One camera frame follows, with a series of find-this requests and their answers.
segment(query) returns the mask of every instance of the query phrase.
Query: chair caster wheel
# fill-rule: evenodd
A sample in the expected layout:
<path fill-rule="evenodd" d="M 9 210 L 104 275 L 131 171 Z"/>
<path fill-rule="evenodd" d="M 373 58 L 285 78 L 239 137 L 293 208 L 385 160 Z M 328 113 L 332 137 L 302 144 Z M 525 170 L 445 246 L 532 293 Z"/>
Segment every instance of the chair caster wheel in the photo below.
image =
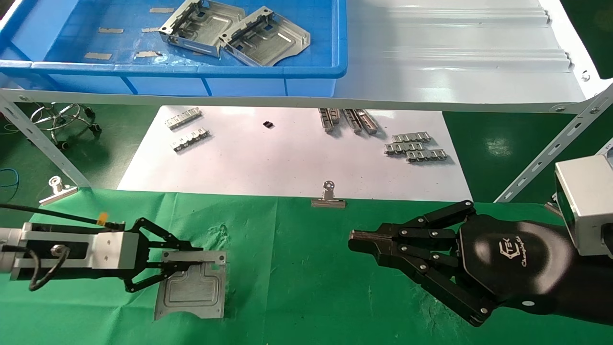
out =
<path fill-rule="evenodd" d="M 60 151 L 66 151 L 70 148 L 70 145 L 66 141 L 60 141 L 57 145 L 55 145 Z"/>
<path fill-rule="evenodd" d="M 102 132 L 102 128 L 100 128 L 100 125 L 98 125 L 97 123 L 94 123 L 93 125 L 89 126 L 88 128 L 94 134 Z"/>
<path fill-rule="evenodd" d="M 85 115 L 89 118 L 96 118 L 96 113 L 91 108 L 85 108 Z"/>

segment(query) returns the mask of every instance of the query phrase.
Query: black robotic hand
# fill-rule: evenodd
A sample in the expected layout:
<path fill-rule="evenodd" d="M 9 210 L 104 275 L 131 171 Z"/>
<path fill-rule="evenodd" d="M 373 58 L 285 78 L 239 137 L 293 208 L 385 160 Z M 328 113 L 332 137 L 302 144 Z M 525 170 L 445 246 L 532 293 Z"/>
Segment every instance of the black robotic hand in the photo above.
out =
<path fill-rule="evenodd" d="M 458 223 L 458 233 L 445 229 Z M 477 215 L 466 200 L 353 230 L 349 248 L 399 269 L 475 327 L 499 306 L 613 325 L 613 260 L 580 256 L 565 227 Z"/>

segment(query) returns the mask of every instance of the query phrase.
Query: blue crate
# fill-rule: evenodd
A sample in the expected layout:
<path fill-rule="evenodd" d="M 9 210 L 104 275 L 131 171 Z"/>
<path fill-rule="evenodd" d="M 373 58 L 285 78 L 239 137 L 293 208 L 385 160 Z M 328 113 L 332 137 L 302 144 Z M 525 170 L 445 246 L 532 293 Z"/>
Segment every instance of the blue crate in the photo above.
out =
<path fill-rule="evenodd" d="M 247 14 L 267 6 L 311 33 L 275 66 L 244 66 L 162 41 L 158 27 L 183 0 L 16 0 L 0 21 L 0 82 L 28 90 L 161 96 L 330 97 L 347 70 L 346 0 L 221 0 Z M 121 28 L 121 34 L 98 33 Z M 161 56 L 136 58 L 140 51 Z M 112 54 L 109 60 L 85 58 Z"/>

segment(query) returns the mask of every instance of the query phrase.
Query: metal plate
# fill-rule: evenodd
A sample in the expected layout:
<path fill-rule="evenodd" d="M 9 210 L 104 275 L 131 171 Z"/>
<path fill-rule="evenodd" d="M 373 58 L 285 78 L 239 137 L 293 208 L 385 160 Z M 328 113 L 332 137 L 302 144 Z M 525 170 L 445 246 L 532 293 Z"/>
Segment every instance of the metal plate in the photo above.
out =
<path fill-rule="evenodd" d="M 274 66 L 311 44 L 311 34 L 266 6 L 222 33 L 225 49 L 248 66 Z"/>
<path fill-rule="evenodd" d="M 154 56 L 162 56 L 162 53 L 156 52 L 155 50 L 146 50 L 144 52 L 138 52 L 135 55 L 137 58 L 151 58 Z"/>
<path fill-rule="evenodd" d="M 226 298 L 226 252 L 162 253 L 164 262 L 202 262 L 177 272 L 159 283 L 155 319 L 173 312 L 189 312 L 201 319 L 224 317 Z"/>
<path fill-rule="evenodd" d="M 158 32 L 165 42 L 219 57 L 219 36 L 245 15 L 245 10 L 240 7 L 214 1 L 186 0 Z"/>
<path fill-rule="evenodd" d="M 92 52 L 85 54 L 86 59 L 96 59 L 96 60 L 110 60 L 111 56 L 113 56 L 113 54 L 92 53 Z"/>
<path fill-rule="evenodd" d="M 172 13 L 174 10 L 173 7 L 152 7 L 149 13 Z"/>
<path fill-rule="evenodd" d="M 101 34 L 123 34 L 123 29 L 98 28 L 98 32 Z"/>

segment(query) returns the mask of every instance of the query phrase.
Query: green cloth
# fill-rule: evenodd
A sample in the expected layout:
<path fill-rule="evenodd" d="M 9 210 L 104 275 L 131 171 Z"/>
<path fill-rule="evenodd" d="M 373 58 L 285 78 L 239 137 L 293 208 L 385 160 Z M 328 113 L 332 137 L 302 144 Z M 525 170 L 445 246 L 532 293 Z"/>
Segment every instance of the green cloth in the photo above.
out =
<path fill-rule="evenodd" d="M 0 277 L 0 344 L 604 344 L 613 327 L 497 309 L 473 328 L 400 271 L 347 248 L 352 229 L 405 222 L 445 203 L 82 190 L 48 208 L 130 226 L 146 217 L 195 246 L 227 251 L 226 316 L 153 322 L 157 287 L 119 279 L 51 281 L 37 292 Z M 537 204 L 477 204 L 503 220 L 560 223 Z M 33 221 L 72 224 L 53 217 Z"/>

